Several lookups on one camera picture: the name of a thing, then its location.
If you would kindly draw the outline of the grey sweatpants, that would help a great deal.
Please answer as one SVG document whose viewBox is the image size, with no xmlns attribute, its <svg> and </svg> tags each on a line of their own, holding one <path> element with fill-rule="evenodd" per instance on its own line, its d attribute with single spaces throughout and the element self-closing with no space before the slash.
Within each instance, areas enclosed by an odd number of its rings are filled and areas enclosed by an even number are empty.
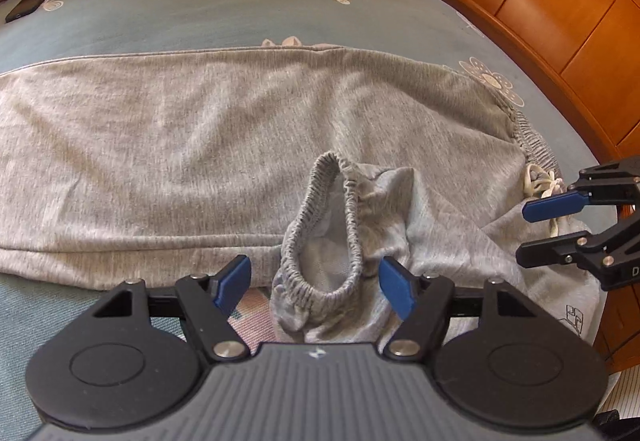
<svg viewBox="0 0 640 441">
<path fill-rule="evenodd" d="M 463 72 L 339 46 L 51 60 L 1 78 L 1 268 L 107 289 L 250 257 L 277 335 L 387 340 L 390 256 L 478 287 L 498 276 L 580 337 L 598 282 L 518 245 L 562 192 L 524 116 Z"/>
</svg>

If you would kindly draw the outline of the blue floral bed sheet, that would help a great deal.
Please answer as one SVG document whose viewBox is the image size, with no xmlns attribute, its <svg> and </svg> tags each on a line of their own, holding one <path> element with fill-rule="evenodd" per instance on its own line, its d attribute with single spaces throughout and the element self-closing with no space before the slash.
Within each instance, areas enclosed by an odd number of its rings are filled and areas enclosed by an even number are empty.
<svg viewBox="0 0 640 441">
<path fill-rule="evenodd" d="M 442 0 L 54 0 L 1 31 L 1 78 L 51 60 L 339 46 L 463 72 L 495 89 L 547 144 L 558 177 L 593 164 L 578 134 L 486 30 Z M 57 284 L 1 269 L 1 435 L 39 426 L 25 386 L 29 359 L 107 289 Z M 271 291 L 250 281 L 233 317 L 265 340 L 277 335 Z"/>
</svg>

